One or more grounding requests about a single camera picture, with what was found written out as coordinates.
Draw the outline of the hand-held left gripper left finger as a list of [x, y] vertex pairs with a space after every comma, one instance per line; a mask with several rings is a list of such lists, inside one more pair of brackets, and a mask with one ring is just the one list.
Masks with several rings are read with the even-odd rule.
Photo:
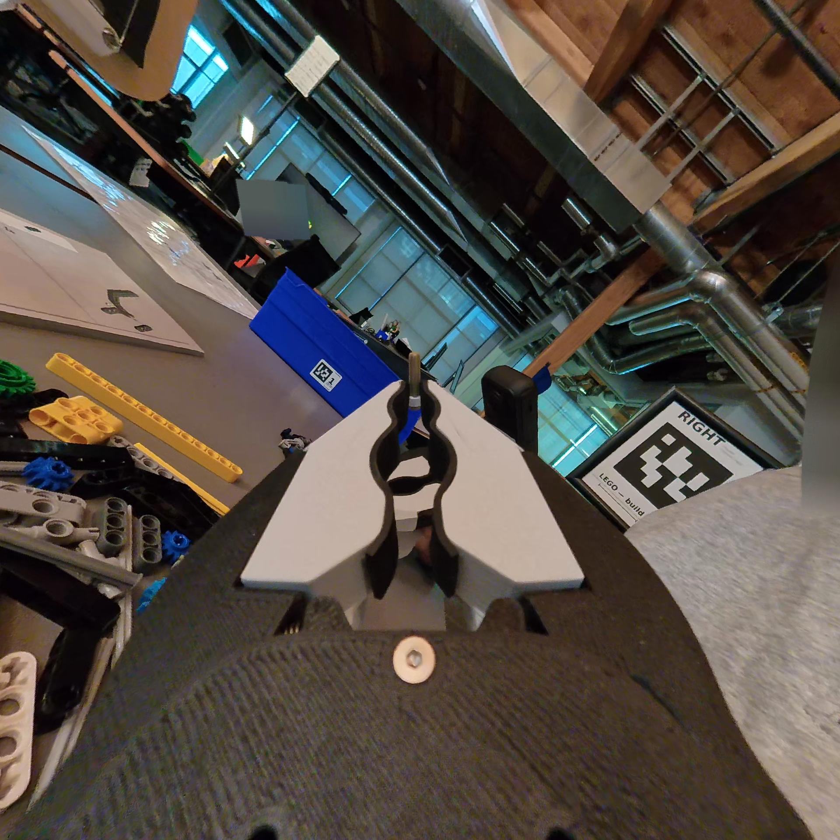
[[244, 588], [328, 597], [360, 626], [362, 605], [382, 598], [396, 571], [387, 480], [410, 393], [404, 381], [388, 385], [310, 445], [240, 574]]

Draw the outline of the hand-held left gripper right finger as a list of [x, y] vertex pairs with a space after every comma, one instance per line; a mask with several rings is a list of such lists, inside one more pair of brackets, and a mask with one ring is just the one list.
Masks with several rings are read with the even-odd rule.
[[512, 438], [440, 385], [421, 385], [438, 488], [429, 557], [477, 629], [493, 602], [576, 590], [585, 574]]

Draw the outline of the pile of mixed lego pieces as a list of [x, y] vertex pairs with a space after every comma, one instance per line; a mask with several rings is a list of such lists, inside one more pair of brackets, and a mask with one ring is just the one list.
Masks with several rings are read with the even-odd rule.
[[62, 397], [2, 399], [2, 812], [46, 791], [135, 613], [222, 517], [122, 434], [67, 444], [28, 420]]

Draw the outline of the person's right forearm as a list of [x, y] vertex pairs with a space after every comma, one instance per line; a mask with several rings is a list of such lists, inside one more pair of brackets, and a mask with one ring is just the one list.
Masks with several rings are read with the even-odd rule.
[[839, 837], [838, 517], [799, 466], [647, 514], [626, 531], [698, 637], [738, 726], [814, 838]]

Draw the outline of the long yellow lego beam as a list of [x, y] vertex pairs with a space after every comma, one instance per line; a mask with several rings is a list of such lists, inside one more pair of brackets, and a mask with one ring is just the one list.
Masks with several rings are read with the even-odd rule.
[[233, 461], [69, 355], [54, 353], [45, 367], [226, 482], [233, 484], [244, 474]]

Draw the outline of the yellow lego connector block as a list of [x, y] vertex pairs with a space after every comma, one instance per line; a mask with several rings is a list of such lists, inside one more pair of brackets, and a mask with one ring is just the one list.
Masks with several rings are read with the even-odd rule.
[[104, 445], [123, 432], [119, 418], [83, 395], [62, 397], [33, 408], [28, 420], [59, 441], [73, 445]]

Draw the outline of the lego instruction booklet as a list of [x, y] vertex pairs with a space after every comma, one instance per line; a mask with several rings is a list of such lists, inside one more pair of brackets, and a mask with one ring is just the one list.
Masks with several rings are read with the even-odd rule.
[[109, 255], [5, 210], [1, 319], [203, 356], [189, 334]]

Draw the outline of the blue storage bin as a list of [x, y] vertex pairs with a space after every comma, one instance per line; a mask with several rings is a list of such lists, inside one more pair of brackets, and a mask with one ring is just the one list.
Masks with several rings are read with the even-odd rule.
[[249, 327], [342, 417], [408, 376], [407, 359], [353, 328], [289, 269]]

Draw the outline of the white hanging sign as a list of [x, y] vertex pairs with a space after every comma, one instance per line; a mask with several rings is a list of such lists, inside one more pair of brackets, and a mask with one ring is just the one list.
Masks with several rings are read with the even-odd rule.
[[309, 98], [340, 61], [340, 54], [329, 42], [315, 35], [285, 72], [285, 79], [297, 93]]

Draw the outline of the tan rounded board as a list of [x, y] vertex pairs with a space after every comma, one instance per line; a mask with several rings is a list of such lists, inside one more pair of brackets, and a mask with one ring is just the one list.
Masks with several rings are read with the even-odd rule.
[[170, 93], [197, 1], [23, 1], [106, 83], [139, 100]]

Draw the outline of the wooden post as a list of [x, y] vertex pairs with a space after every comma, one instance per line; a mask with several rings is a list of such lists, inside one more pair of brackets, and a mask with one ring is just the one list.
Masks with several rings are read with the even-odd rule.
[[556, 372], [664, 266], [665, 260], [652, 248], [647, 249], [618, 275], [581, 315], [575, 317], [523, 373], [534, 379], [542, 371], [548, 371], [550, 374]]

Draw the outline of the silver ventilation duct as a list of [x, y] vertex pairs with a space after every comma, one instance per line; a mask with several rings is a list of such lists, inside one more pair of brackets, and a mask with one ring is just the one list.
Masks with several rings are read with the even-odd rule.
[[617, 233], [632, 228], [676, 274], [674, 302], [713, 310], [781, 396], [805, 407], [807, 365], [792, 342], [667, 208], [665, 176], [584, 90], [592, 68], [536, 2], [399, 2], [446, 56]]

